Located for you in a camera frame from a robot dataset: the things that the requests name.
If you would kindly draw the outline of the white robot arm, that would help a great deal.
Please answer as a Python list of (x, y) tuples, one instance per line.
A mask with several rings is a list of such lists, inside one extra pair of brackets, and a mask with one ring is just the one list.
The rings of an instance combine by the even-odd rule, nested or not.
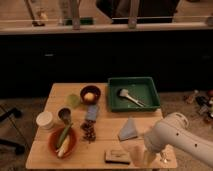
[(133, 146), (130, 156), (134, 165), (142, 165), (145, 152), (155, 159), (157, 153), (171, 145), (213, 168), (213, 142), (190, 133), (187, 130), (188, 125), (186, 116), (179, 112), (173, 112), (157, 121), (143, 134), (144, 146)]

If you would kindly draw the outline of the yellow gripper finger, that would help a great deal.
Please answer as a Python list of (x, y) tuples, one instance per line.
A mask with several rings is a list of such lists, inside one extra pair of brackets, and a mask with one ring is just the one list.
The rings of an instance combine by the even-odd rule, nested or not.
[(142, 154), (142, 149), (139, 146), (134, 146), (132, 148), (132, 151), (130, 152), (131, 155), (131, 159), (133, 164), (136, 167), (141, 167), (142, 166), (142, 158), (143, 158), (143, 154)]
[(144, 164), (149, 166), (156, 159), (156, 154), (146, 150), (144, 152)]

